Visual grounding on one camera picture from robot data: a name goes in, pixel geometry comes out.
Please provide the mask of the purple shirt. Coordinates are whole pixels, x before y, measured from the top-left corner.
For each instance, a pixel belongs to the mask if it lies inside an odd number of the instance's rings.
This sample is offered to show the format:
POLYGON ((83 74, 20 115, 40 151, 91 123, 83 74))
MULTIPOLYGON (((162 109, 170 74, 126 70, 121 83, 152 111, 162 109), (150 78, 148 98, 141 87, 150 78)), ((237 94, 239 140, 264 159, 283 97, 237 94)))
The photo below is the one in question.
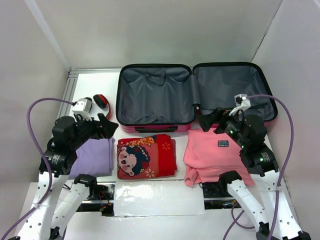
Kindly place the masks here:
POLYGON ((76 150, 77 159, 71 167, 69 179, 80 174, 107 177, 114 169, 115 139, 89 139, 76 150))

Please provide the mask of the red cartoon print cloth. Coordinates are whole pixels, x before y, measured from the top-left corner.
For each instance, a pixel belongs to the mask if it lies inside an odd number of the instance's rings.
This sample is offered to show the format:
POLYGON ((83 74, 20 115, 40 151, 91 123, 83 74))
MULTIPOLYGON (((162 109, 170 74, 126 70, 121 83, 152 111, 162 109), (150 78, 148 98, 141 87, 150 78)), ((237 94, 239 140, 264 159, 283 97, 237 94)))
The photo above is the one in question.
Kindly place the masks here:
POLYGON ((176 142, 167 134, 119 139, 116 159, 120 180, 172 177, 178 169, 176 142))

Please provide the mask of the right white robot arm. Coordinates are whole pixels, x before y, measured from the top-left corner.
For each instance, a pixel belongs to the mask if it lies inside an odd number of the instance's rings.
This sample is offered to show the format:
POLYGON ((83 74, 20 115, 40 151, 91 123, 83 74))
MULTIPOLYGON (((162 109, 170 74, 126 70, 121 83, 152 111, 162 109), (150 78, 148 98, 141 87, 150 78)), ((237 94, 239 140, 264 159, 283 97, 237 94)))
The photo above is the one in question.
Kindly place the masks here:
POLYGON ((255 114, 245 115, 238 110, 230 115, 227 110, 215 109, 207 115, 196 116, 202 130, 213 124, 215 134, 227 134, 239 147, 240 160, 253 179, 262 203, 247 189, 235 170, 220 174, 218 190, 223 196, 233 196, 248 215, 258 240, 309 240, 291 211, 286 195, 278 184, 282 178, 275 155, 265 144, 267 128, 264 120, 255 114))

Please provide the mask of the pink hard-shell suitcase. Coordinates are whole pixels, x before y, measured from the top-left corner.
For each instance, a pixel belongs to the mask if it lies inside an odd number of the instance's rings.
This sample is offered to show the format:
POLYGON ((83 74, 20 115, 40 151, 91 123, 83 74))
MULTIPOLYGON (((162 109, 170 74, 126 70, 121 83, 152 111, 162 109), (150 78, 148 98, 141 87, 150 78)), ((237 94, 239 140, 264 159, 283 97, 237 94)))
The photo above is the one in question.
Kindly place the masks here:
POLYGON ((186 132, 198 116, 232 110, 250 96, 247 114, 266 123, 278 115, 261 68, 251 62, 137 63, 119 73, 115 116, 127 133, 186 132))

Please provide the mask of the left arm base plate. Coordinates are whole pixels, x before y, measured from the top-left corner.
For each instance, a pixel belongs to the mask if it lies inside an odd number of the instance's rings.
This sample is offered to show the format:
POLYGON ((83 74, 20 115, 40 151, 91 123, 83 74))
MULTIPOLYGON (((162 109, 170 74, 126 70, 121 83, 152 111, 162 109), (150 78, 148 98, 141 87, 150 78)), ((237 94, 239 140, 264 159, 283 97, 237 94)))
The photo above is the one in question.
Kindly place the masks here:
POLYGON ((115 182, 99 182, 93 194, 80 204, 76 212, 99 213, 103 217, 113 217, 115 186, 115 182))

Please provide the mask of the pink sweatshirt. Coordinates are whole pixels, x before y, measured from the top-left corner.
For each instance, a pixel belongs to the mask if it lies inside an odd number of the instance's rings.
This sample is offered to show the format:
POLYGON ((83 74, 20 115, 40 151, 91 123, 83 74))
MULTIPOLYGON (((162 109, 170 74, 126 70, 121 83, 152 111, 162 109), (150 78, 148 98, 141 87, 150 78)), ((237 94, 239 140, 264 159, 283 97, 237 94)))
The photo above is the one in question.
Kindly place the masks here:
POLYGON ((253 186, 247 169, 240 158, 241 148, 225 133, 215 134, 214 128, 188 131, 183 161, 186 164, 184 182, 188 187, 199 183, 215 183, 219 176, 236 171, 247 186, 253 186))

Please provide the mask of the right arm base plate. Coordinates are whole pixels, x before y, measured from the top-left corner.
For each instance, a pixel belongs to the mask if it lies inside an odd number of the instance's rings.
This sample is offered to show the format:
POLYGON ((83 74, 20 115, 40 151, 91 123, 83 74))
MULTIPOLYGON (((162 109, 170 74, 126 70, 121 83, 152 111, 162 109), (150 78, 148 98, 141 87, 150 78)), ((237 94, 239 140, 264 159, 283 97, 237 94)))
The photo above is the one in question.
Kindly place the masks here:
POLYGON ((236 200, 229 193, 225 193, 220 189, 218 182, 199 183, 203 192, 204 209, 231 209, 236 200))

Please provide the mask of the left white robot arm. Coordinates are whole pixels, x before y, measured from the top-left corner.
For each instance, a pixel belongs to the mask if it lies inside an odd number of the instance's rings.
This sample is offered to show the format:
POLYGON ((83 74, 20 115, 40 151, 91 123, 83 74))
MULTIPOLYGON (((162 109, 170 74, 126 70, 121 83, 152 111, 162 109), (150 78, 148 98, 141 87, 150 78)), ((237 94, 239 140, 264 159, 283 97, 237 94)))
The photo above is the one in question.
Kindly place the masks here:
POLYGON ((41 151, 38 185, 30 210, 16 223, 23 223, 14 240, 61 240, 69 221, 85 200, 97 197, 95 176, 81 173, 75 177, 66 197, 61 192, 76 162, 76 151, 88 140, 111 139, 118 124, 99 113, 98 120, 63 116, 54 122, 52 138, 41 151))

